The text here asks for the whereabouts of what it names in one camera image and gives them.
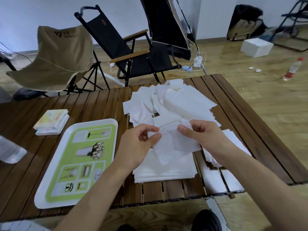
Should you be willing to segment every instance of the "butterfly chair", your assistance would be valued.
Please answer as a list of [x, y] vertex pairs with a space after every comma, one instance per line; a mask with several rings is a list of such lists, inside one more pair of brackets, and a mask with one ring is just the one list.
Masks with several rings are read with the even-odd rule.
[[[85, 9], [98, 10], [99, 15], [89, 22], [86, 22], [83, 19], [83, 11]], [[174, 58], [172, 45], [153, 47], [150, 39], [148, 38], [148, 30], [143, 30], [122, 38], [98, 5], [95, 7], [82, 7], [80, 9], [80, 13], [75, 13], [75, 17], [89, 31], [92, 37], [111, 58], [109, 62], [114, 62], [117, 65], [119, 68], [117, 77], [125, 80], [125, 86], [128, 86], [128, 81], [130, 78], [139, 77], [146, 74], [154, 74], [156, 81], [159, 82], [157, 77], [158, 72], [161, 72], [164, 80], [166, 81], [164, 71], [181, 68], [181, 65], [178, 64]], [[149, 49], [134, 52], [135, 40], [142, 36], [147, 38]], [[130, 49], [127, 45], [127, 42], [129, 41], [133, 41], [132, 49]], [[168, 49], [171, 50], [172, 58], [176, 63], [175, 66], [171, 63]]]
[[[32, 99], [47, 91], [65, 91], [67, 94], [91, 92], [92, 90], [85, 89], [88, 82], [94, 85], [94, 91], [96, 88], [102, 90], [96, 85], [98, 67], [101, 70], [100, 62], [93, 50], [92, 37], [82, 25], [62, 30], [39, 26], [38, 47], [37, 56], [32, 63], [20, 70], [6, 73], [23, 86], [14, 94], [15, 99]], [[85, 78], [84, 75], [90, 70], [90, 76]], [[94, 71], [93, 83], [90, 77]], [[109, 89], [102, 70], [101, 73]], [[86, 82], [79, 88], [76, 83], [81, 79]]]
[[[293, 12], [298, 4], [300, 5], [299, 6], [299, 10], [297, 12]], [[270, 42], [273, 40], [275, 35], [279, 31], [281, 31], [281, 27], [283, 26], [283, 24], [285, 23], [285, 21], [287, 19], [291, 19], [293, 21], [293, 25], [292, 25], [291, 31], [290, 31], [290, 37], [294, 38], [294, 39], [297, 39], [297, 40], [308, 41], [308, 39], [297, 37], [297, 34], [294, 34], [294, 28], [295, 28], [295, 24], [297, 22], [298, 23], [307, 23], [308, 22], [308, 21], [300, 21], [300, 20], [298, 20], [298, 19], [308, 19], [308, 0], [298, 0], [298, 2], [293, 6], [291, 11], [288, 14], [281, 15], [281, 17], [285, 17], [285, 19], [280, 24], [280, 26], [275, 30], [274, 34], [272, 35], [272, 37], [270, 39]], [[285, 46], [285, 45], [280, 45], [280, 44], [276, 44], [276, 43], [274, 43], [274, 44], [278, 45], [278, 46], [282, 46], [282, 47], [288, 48], [288, 49], [292, 49], [292, 50], [295, 50], [295, 51], [298, 51], [298, 52], [305, 52], [305, 51], [308, 50], [308, 48], [305, 49], [305, 50], [299, 50], [299, 49], [291, 48], [291, 47]]]

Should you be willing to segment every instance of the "fingernail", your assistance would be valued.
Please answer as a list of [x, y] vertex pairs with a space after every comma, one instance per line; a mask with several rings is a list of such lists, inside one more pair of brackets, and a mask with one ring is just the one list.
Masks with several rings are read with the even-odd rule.
[[181, 130], [183, 130], [185, 128], [185, 126], [184, 125], [179, 125], [178, 127], [177, 127], [177, 129], [179, 130], [179, 131], [181, 131]]

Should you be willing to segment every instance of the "plastic bottle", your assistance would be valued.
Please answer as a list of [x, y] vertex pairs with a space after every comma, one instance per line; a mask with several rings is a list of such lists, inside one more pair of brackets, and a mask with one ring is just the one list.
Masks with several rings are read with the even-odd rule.
[[288, 70], [288, 73], [285, 76], [283, 76], [282, 79], [290, 80], [294, 76], [294, 74], [298, 71], [298, 69], [301, 67], [303, 59], [304, 58], [298, 58], [298, 60], [291, 65], [290, 69]]
[[17, 163], [27, 151], [0, 135], [0, 160], [5, 163]]

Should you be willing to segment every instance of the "black folding chair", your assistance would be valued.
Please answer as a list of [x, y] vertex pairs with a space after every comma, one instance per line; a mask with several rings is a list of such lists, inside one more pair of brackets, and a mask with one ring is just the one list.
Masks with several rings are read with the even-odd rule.
[[[298, 23], [306, 23], [306, 22], [308, 22], [308, 21], [299, 21], [298, 20], [298, 19], [308, 19], [308, 5], [307, 5], [307, 3], [308, 3], [308, 0], [298, 0], [298, 2], [293, 6], [293, 8], [291, 9], [291, 11], [288, 14], [281, 15], [281, 17], [285, 17], [285, 19], [280, 24], [280, 26], [276, 29], [275, 33], [272, 35], [272, 37], [270, 39], [270, 42], [273, 40], [274, 36], [281, 30], [282, 25], [285, 23], [285, 21], [287, 19], [291, 19], [293, 21], [293, 25], [292, 25], [291, 31], [290, 31], [290, 37], [294, 38], [294, 39], [302, 40], [302, 41], [308, 41], [308, 39], [300, 38], [300, 37], [297, 37], [297, 34], [296, 35], [293, 34], [293, 31], [294, 31], [294, 28], [295, 28], [295, 24], [297, 22]], [[298, 4], [300, 4], [298, 12], [293, 13], [294, 9], [296, 8], [296, 6]], [[305, 51], [308, 50], [308, 48], [305, 49], [305, 50], [299, 50], [299, 49], [291, 48], [291, 47], [285, 46], [285, 45], [280, 45], [280, 44], [276, 44], [276, 43], [274, 43], [274, 44], [278, 45], [278, 46], [282, 46], [282, 47], [288, 48], [288, 49], [292, 49], [292, 50], [295, 50], [295, 51], [299, 51], [299, 52], [305, 52]]]
[[[82, 18], [83, 10], [85, 9], [98, 10], [99, 15], [89, 22], [86, 22]], [[114, 62], [117, 65], [119, 68], [117, 77], [125, 80], [125, 86], [128, 86], [130, 78], [146, 74], [154, 74], [156, 81], [159, 82], [157, 77], [158, 72], [161, 72], [166, 81], [164, 71], [179, 69], [182, 67], [174, 58], [172, 45], [152, 46], [147, 34], [148, 30], [143, 30], [122, 38], [98, 5], [95, 7], [82, 7], [80, 13], [75, 13], [75, 17], [111, 58], [110, 63]], [[134, 53], [135, 41], [137, 38], [142, 36], [147, 38], [150, 48], [148, 50]], [[131, 40], [133, 41], [132, 49], [127, 45], [127, 42]], [[172, 58], [176, 63], [175, 66], [171, 63], [168, 48], [171, 50]]]

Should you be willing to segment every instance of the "shoe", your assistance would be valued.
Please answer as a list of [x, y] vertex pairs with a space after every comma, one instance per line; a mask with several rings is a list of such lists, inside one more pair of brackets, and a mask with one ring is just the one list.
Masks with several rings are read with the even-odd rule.
[[222, 228], [214, 212], [202, 210], [193, 220], [191, 231], [222, 231]]
[[125, 224], [125, 225], [121, 225], [119, 228], [117, 228], [116, 231], [136, 231], [136, 229], [134, 229], [132, 226]]

